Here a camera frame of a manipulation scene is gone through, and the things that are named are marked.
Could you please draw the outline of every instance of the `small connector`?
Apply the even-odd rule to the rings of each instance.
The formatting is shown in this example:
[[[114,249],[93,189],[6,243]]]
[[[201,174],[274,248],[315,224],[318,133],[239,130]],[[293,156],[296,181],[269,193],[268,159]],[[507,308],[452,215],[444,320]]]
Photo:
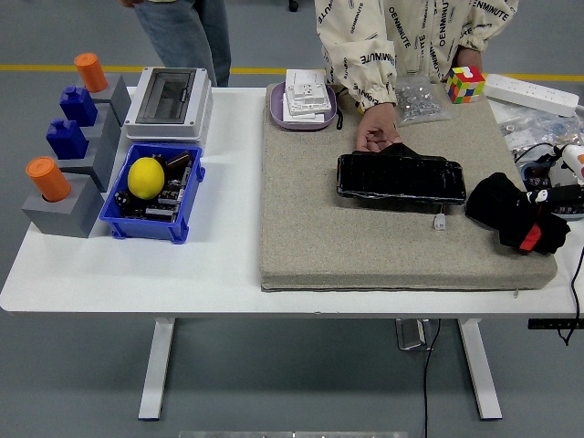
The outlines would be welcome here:
[[[444,213],[438,213],[434,217],[434,230],[444,231],[446,229],[446,215]]]

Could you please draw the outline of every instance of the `beige felt mat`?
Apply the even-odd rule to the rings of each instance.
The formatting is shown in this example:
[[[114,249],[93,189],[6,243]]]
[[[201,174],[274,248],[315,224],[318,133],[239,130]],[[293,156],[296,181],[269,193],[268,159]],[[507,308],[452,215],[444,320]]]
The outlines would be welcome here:
[[[344,114],[326,129],[279,127],[266,93],[260,270],[264,290],[541,288],[556,274],[552,255],[520,255],[498,242],[498,232],[446,210],[447,227],[433,229],[434,206],[379,205],[336,193],[337,158],[351,153],[361,115],[346,93]],[[454,105],[434,91],[451,115],[399,128],[403,142],[423,155],[463,166],[467,194],[493,172],[523,188],[505,140],[485,99]]]

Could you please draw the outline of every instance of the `purple tray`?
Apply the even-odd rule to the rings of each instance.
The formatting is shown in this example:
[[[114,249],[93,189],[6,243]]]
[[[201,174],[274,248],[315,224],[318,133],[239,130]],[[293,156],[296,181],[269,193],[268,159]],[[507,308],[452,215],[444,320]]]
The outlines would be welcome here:
[[[272,89],[272,95],[270,96],[270,112],[272,113],[272,119],[280,125],[282,128],[287,130],[322,130],[326,128],[337,114],[337,99],[335,97],[335,91],[327,86],[328,98],[330,99],[330,111],[325,112],[325,121],[322,123],[298,123],[298,122],[288,122],[283,121],[284,118],[284,87],[285,82],[277,84],[274,89]]]

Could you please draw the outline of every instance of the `lemon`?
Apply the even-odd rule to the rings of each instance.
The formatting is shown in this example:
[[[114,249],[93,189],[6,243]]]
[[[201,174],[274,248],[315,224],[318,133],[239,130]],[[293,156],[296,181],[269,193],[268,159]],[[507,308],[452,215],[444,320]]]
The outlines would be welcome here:
[[[149,200],[161,192],[164,186],[164,170],[153,158],[136,160],[128,172],[128,189],[137,198]]]

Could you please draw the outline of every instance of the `blue plastic bin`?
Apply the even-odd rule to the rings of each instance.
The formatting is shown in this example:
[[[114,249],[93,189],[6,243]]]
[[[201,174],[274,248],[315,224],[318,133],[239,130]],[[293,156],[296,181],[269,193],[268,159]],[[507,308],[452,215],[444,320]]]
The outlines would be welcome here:
[[[174,222],[151,221],[146,219],[131,219],[121,217],[120,207],[114,200],[114,195],[128,189],[128,172],[131,165],[142,157],[161,155],[170,159],[176,155],[189,151],[193,157],[191,176],[184,189],[184,196]],[[199,188],[199,183],[204,177],[204,168],[201,167],[201,155],[203,150],[192,144],[160,144],[160,143],[134,143],[130,146],[126,160],[121,166],[120,174],[109,191],[108,199],[101,209],[99,219],[107,222],[111,227],[112,236],[117,239],[126,237],[143,237],[148,239],[170,240],[174,244],[183,244],[189,233],[189,217],[193,209],[194,196]]]

